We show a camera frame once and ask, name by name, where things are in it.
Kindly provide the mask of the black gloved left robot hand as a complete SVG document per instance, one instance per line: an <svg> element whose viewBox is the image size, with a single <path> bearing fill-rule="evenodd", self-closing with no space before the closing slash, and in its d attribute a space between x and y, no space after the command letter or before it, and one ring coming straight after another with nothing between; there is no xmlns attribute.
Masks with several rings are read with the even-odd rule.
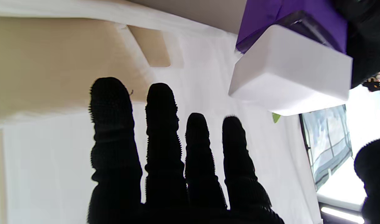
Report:
<svg viewBox="0 0 380 224"><path fill-rule="evenodd" d="M380 0L332 0L348 22L347 50L353 58L351 88L380 72Z"/></svg>

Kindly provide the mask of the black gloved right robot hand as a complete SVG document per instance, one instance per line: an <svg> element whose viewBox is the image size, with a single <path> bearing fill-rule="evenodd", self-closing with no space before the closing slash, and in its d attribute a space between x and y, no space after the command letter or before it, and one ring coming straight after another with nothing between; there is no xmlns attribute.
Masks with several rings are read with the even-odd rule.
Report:
<svg viewBox="0 0 380 224"><path fill-rule="evenodd" d="M95 131L92 180L97 186L89 203L89 224L284 223L258 181L246 132L236 116L227 116L222 126L227 209L203 114L188 117L183 162L174 94L165 83L151 85L145 107L146 202L141 203L143 170L129 93L117 78L103 77L92 85L90 97Z"/></svg>

